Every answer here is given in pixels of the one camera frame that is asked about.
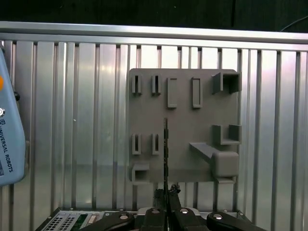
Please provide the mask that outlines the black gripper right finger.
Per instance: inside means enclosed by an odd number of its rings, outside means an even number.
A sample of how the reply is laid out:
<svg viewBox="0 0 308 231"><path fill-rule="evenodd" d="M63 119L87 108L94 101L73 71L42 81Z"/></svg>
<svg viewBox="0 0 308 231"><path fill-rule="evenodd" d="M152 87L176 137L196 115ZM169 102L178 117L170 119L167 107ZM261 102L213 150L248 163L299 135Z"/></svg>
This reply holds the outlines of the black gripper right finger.
<svg viewBox="0 0 308 231"><path fill-rule="evenodd" d="M167 191L172 231L262 231L263 228L239 216L214 211L203 218L198 210L183 207L179 199L180 186L172 184Z"/></svg>

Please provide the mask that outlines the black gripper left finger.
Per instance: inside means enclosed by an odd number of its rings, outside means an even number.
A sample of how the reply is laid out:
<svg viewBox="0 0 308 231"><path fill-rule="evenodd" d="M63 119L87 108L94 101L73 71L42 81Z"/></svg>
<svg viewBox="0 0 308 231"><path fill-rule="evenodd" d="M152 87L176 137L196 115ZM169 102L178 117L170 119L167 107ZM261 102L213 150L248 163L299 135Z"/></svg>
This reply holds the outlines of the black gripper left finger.
<svg viewBox="0 0 308 231"><path fill-rule="evenodd" d="M154 206L139 209L137 214L118 211L82 228L83 231L165 231L167 209L165 192L154 192Z"/></svg>

